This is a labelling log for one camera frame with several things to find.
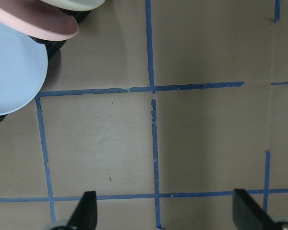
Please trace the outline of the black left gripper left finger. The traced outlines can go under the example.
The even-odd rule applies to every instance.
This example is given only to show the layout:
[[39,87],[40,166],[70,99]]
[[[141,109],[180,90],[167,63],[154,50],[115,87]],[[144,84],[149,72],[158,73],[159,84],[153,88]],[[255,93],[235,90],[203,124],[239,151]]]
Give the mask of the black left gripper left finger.
[[96,192],[87,191],[83,194],[73,214],[67,222],[69,230],[95,230],[97,226]]

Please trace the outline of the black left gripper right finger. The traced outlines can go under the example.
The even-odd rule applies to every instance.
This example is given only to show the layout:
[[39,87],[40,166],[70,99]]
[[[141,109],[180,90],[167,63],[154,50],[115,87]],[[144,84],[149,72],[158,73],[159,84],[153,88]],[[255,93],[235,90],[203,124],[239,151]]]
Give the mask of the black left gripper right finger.
[[272,230],[274,221],[244,189],[234,189],[232,219],[238,230]]

